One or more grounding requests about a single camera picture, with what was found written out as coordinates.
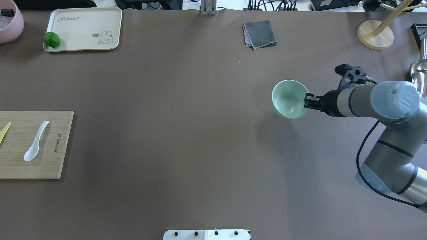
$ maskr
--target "rabbit cartoon print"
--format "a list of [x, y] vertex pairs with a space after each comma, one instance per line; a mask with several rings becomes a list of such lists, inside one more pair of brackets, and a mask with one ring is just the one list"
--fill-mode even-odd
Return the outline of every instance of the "rabbit cartoon print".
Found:
[[111, 44], [113, 43], [113, 35], [111, 31], [102, 32], [98, 44]]

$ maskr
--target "pink bowl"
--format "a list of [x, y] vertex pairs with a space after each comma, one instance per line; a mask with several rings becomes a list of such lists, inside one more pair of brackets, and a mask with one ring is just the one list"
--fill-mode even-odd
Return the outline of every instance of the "pink bowl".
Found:
[[0, 44], [15, 40], [24, 29], [24, 19], [18, 7], [12, 0], [0, 0], [0, 9], [13, 9], [15, 17], [3, 30], [0, 30]]

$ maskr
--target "robotic arm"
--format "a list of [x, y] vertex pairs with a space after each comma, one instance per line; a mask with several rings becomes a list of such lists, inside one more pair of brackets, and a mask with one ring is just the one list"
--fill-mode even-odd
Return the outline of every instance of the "robotic arm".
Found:
[[348, 64], [335, 72], [342, 76], [338, 89], [317, 97], [307, 93], [304, 107], [335, 117], [374, 117], [384, 124], [386, 129], [362, 165], [363, 175], [375, 190], [399, 194], [427, 213], [427, 171], [411, 163], [427, 143], [427, 106], [420, 102], [419, 92], [407, 81], [365, 85], [376, 82]]

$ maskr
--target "white spoon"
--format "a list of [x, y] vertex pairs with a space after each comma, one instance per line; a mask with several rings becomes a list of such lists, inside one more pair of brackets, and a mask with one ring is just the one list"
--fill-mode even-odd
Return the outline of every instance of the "white spoon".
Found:
[[25, 161], [31, 161], [33, 158], [36, 157], [39, 146], [40, 146], [41, 134], [43, 133], [44, 129], [48, 124], [49, 124], [49, 121], [44, 121], [41, 123], [40, 127], [38, 128], [37, 134], [35, 135], [34, 142], [32, 143], [31, 147], [29, 147], [28, 151], [24, 155]]

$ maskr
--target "green bowl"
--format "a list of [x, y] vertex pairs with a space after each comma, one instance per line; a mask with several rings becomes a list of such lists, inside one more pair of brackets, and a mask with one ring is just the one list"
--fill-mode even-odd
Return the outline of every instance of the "green bowl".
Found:
[[307, 88], [295, 80], [283, 80], [278, 83], [271, 94], [276, 111], [285, 118], [301, 118], [308, 113], [304, 108]]

